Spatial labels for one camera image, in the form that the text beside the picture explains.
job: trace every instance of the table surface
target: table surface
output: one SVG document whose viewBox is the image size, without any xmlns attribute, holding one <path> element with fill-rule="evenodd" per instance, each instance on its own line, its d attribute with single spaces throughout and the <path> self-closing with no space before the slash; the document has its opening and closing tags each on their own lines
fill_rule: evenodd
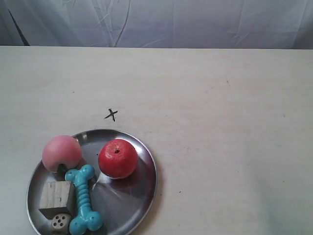
<svg viewBox="0 0 313 235">
<path fill-rule="evenodd" d="M 35 234 L 47 141 L 111 128 L 159 170 L 134 235 L 311 235 L 312 74 L 309 50 L 0 47 L 0 234 Z"/>
</svg>

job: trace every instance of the metal plate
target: metal plate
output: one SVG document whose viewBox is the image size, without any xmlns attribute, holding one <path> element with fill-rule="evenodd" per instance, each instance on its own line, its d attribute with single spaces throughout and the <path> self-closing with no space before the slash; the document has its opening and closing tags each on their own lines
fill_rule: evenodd
<svg viewBox="0 0 313 235">
<path fill-rule="evenodd" d="M 74 136 L 83 150 L 83 158 L 94 166 L 96 178 L 90 180 L 90 200 L 94 211 L 104 218 L 104 226 L 87 235 L 128 235 L 147 214 L 157 189 L 157 170 L 148 148 L 138 139 L 116 130 L 91 130 Z M 98 153 L 105 143 L 113 139 L 130 142 L 139 155 L 136 170 L 126 179 L 112 180 L 101 173 Z M 28 218 L 39 235 L 51 235 L 51 220 L 38 210 L 45 182 L 63 181 L 64 174 L 47 171 L 40 162 L 30 180 L 26 208 Z"/>
</svg>

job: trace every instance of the blue dog bone toy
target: blue dog bone toy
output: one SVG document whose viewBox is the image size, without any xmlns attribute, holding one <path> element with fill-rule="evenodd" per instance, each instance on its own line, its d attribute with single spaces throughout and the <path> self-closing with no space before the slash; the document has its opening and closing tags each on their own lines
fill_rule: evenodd
<svg viewBox="0 0 313 235">
<path fill-rule="evenodd" d="M 99 212 L 91 209 L 88 180 L 94 176 L 94 168 L 84 165 L 80 170 L 71 169 L 65 174 L 65 180 L 72 181 L 76 191 L 77 216 L 69 224 L 69 232 L 72 235 L 82 235 L 87 229 L 96 231 L 103 224 Z"/>
</svg>

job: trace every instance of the pink peach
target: pink peach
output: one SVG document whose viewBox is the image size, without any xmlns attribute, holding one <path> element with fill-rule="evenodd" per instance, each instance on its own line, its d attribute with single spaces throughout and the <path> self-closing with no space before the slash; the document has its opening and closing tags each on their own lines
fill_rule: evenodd
<svg viewBox="0 0 313 235">
<path fill-rule="evenodd" d="M 82 149 L 72 136 L 57 136 L 43 150 L 43 164 L 48 171 L 57 172 L 64 164 L 67 169 L 75 168 L 82 159 Z"/>
</svg>

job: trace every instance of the toy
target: toy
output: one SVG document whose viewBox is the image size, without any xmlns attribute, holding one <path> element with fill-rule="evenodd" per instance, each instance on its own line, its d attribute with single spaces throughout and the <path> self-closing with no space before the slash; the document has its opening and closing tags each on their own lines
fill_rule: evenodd
<svg viewBox="0 0 313 235">
<path fill-rule="evenodd" d="M 68 226 L 72 217 L 69 214 L 61 213 L 57 214 L 52 219 L 52 234 L 68 234 Z"/>
<path fill-rule="evenodd" d="M 72 136 L 57 136 L 50 140 L 43 150 L 43 164 L 48 171 L 58 172 L 75 168 L 82 158 L 82 149 Z"/>
<path fill-rule="evenodd" d="M 72 182 L 58 181 L 44 184 L 39 211 L 47 219 L 52 219 L 59 213 L 68 213 L 73 216 L 74 210 L 75 187 Z"/>
<path fill-rule="evenodd" d="M 71 169 L 65 174 L 65 180 L 72 181 L 76 191 L 77 216 L 69 224 L 72 235 L 82 235 L 86 229 L 96 231 L 103 224 L 101 214 L 91 209 L 88 180 L 93 176 L 94 168 L 89 164 L 80 170 Z"/>
<path fill-rule="evenodd" d="M 113 179 L 130 176 L 138 163 L 138 154 L 128 141 L 114 139 L 107 142 L 100 151 L 99 168 L 105 175 Z"/>
</svg>

